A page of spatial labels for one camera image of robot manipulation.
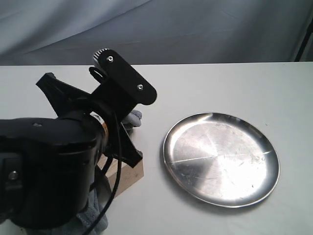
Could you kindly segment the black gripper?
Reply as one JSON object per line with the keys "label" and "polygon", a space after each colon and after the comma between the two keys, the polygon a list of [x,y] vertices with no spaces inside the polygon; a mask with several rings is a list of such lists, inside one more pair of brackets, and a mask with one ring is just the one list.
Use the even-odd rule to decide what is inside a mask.
{"label": "black gripper", "polygon": [[136,149],[122,121],[130,113],[130,96],[124,92],[94,91],[89,94],[79,88],[60,81],[52,72],[45,73],[36,83],[45,94],[58,117],[71,110],[97,113],[106,124],[107,143],[110,150],[120,160],[135,168],[143,159],[142,152]]}

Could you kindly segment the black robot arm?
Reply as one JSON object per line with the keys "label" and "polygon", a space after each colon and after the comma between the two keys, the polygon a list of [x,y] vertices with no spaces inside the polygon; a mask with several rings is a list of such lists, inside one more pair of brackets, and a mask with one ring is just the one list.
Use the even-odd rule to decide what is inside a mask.
{"label": "black robot arm", "polygon": [[87,93],[46,73],[37,86],[56,118],[0,122],[0,214],[29,229],[51,229],[86,208],[102,155],[135,167],[142,160],[123,125],[137,104],[149,105],[155,89],[136,71],[90,68],[99,86]]}

